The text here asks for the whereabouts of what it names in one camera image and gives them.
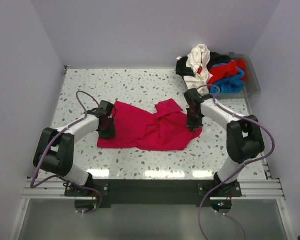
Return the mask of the magenta t shirt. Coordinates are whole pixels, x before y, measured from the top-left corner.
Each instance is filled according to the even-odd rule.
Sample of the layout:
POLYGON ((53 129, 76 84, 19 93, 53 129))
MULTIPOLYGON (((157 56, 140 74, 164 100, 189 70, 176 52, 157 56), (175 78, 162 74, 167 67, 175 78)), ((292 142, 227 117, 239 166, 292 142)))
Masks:
POLYGON ((203 129, 190 131, 187 115, 173 99, 158 102, 156 113, 117 101, 114 117, 116 136, 99 138, 98 148, 138 148, 145 151, 183 151, 203 129))

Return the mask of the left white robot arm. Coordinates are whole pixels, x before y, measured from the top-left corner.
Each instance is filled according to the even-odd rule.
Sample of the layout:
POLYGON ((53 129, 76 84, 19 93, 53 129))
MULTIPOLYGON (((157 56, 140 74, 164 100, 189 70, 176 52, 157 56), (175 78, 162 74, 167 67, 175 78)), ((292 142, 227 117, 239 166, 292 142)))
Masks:
POLYGON ((83 118, 58 129, 44 129, 33 159, 32 178, 43 170, 75 186, 82 196, 89 196, 96 187, 92 175, 75 164, 75 144, 93 132, 98 132, 100 140, 115 138, 116 113, 114 104, 102 100, 97 108, 85 111, 83 118))

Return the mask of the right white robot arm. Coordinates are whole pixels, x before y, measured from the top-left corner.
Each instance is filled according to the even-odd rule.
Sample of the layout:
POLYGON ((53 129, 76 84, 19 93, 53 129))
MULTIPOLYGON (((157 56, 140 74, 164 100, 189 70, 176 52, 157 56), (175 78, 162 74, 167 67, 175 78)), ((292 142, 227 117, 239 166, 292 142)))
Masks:
POLYGON ((203 127, 208 117, 226 131, 228 157, 221 169, 214 174, 213 184, 203 190, 208 196, 225 196, 238 181, 238 176, 248 160, 253 160, 265 150, 258 119, 254 115, 243 116, 220 104, 211 94, 201 95, 195 88, 184 93, 188 104, 186 125, 191 132, 203 127))

